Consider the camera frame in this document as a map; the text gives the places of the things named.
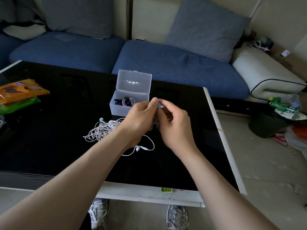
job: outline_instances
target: shoelace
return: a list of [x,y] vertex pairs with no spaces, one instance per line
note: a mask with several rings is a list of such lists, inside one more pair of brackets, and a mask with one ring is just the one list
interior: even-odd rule
[[185,220],[185,213],[182,211],[182,210],[177,210],[177,213],[176,213],[177,217],[175,215],[173,215],[172,217],[174,218],[174,223],[181,223],[180,226],[178,226],[178,228],[175,227],[175,225],[170,222],[170,221],[167,221],[165,223],[165,226],[167,229],[170,229],[170,230],[184,230],[186,228],[189,227],[189,222]]
[[102,210],[100,215],[96,218],[96,214],[97,214],[97,208],[101,208],[101,203],[96,203],[95,205],[93,205],[91,207],[91,209],[88,211],[90,213],[90,217],[91,219],[94,219],[94,221],[97,221],[101,218],[101,223],[103,225],[103,227],[105,227],[105,222],[104,222],[104,218],[107,214],[107,210]]

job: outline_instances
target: gray sneaker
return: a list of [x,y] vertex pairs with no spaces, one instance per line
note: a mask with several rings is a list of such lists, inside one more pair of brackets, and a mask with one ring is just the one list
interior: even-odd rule
[[92,229],[102,226],[103,230],[108,230],[108,199],[95,198],[88,212],[91,216]]
[[166,212],[166,228],[172,230],[188,230],[189,213],[184,206],[169,205]]

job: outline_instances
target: pink object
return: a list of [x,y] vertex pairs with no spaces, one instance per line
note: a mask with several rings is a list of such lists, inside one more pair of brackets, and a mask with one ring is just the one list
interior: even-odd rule
[[271,139],[277,141],[284,146],[288,146],[288,142],[285,139],[285,134],[283,132],[276,133],[273,137],[271,137]]

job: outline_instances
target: yellow sticker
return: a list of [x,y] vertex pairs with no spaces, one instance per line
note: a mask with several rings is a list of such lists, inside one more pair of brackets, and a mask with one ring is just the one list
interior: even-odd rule
[[173,192],[173,190],[171,188],[165,188],[165,187],[161,187],[161,192]]

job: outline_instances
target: box lid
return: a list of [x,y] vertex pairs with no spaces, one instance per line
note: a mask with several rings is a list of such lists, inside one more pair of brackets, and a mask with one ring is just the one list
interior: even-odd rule
[[151,77],[149,73],[119,70],[116,89],[138,93],[150,93]]

